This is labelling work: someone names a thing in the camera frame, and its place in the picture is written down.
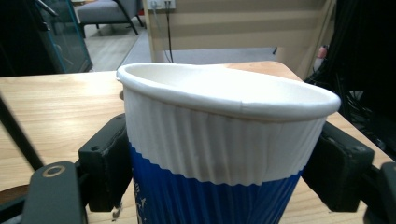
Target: chair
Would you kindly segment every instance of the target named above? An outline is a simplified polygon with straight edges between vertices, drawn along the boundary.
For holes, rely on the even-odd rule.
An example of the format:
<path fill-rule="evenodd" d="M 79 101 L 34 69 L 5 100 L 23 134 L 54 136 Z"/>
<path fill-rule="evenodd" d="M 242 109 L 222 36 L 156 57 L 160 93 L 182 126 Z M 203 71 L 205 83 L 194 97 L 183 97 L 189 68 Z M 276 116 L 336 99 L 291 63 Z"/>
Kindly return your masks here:
<path fill-rule="evenodd" d="M 142 6 L 141 0 L 98 0 L 79 7 L 77 14 L 83 37 L 85 38 L 85 25 L 95 24 L 99 29 L 99 24 L 114 23 L 129 23 L 134 33 L 139 35 L 132 23 L 132 18 L 137 17 L 140 25 L 144 27 L 138 15 Z"/>

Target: paper cup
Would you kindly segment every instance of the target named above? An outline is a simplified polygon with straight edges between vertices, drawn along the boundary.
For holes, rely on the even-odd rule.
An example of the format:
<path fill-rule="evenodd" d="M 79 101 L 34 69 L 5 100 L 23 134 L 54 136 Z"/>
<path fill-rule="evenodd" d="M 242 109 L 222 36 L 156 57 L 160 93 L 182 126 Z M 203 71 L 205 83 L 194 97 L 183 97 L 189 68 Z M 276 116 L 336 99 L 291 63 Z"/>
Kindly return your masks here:
<path fill-rule="evenodd" d="M 277 223 L 332 92 L 214 66 L 118 69 L 139 223 Z"/>

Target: wooden table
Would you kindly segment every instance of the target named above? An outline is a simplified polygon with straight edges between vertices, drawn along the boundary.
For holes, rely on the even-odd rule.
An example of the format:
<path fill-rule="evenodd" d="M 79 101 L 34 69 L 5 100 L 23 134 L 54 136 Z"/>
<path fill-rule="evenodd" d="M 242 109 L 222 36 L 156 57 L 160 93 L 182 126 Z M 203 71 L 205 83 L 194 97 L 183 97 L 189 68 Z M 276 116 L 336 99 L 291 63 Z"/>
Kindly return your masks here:
<path fill-rule="evenodd" d="M 296 79 L 282 63 L 232 63 L 234 69 Z M 122 85 L 116 72 L 0 78 L 0 92 L 44 163 L 76 161 L 79 148 L 110 119 L 124 112 L 120 99 Z M 391 159 L 338 113 L 328 121 L 375 150 L 374 165 Z M 29 183 L 33 171 L 14 146 L 4 128 L 0 129 L 0 191 Z M 123 197 L 117 223 L 137 223 L 134 190 Z M 358 213 L 333 213 L 301 179 L 281 223 L 362 223 Z M 111 213 L 89 213 L 90 223 L 111 223 Z"/>

